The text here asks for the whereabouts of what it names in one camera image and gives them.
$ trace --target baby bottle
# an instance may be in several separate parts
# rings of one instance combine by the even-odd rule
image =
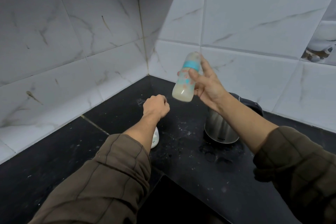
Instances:
[[[190,102],[194,96],[195,82],[189,76],[189,69],[193,68],[197,72],[200,69],[201,55],[198,52],[191,52],[188,54],[180,71],[178,80],[173,89],[173,98]]]

